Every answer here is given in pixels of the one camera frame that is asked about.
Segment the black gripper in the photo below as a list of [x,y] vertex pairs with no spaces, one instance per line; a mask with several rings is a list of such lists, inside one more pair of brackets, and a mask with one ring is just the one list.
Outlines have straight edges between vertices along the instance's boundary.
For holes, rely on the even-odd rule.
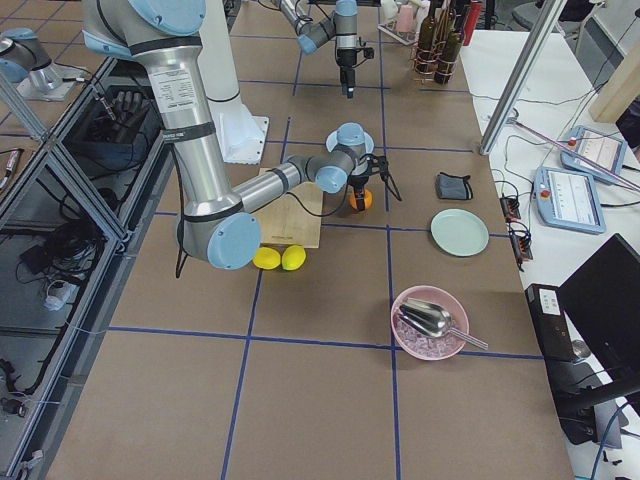
[[364,200],[372,201],[372,192],[365,188],[369,178],[374,174],[374,160],[372,157],[363,157],[360,164],[349,175],[347,184],[352,187],[351,208],[361,208],[361,193],[364,191]]
[[361,47],[368,46],[357,34],[341,34],[336,38],[335,59],[340,69],[342,95],[353,97],[355,86],[355,70],[364,62]]

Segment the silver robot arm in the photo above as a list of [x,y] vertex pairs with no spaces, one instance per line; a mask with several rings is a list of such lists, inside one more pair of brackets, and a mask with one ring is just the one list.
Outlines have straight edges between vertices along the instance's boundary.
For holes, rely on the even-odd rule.
[[301,51],[315,53],[330,41],[335,42],[334,59],[339,68],[342,94],[352,99],[356,87],[356,69],[375,56],[374,49],[358,35],[358,3],[339,0],[331,14],[327,14],[317,1],[312,1],[324,18],[316,22],[306,14],[299,1],[258,1],[262,7],[284,15],[294,29]]
[[305,182],[336,193],[366,171],[372,138],[348,122],[330,134],[323,156],[291,156],[232,186],[229,154],[261,141],[264,130],[240,97],[222,3],[87,1],[83,14],[90,50],[147,72],[186,193],[176,237],[187,255],[219,269],[242,268],[261,244],[257,210]]

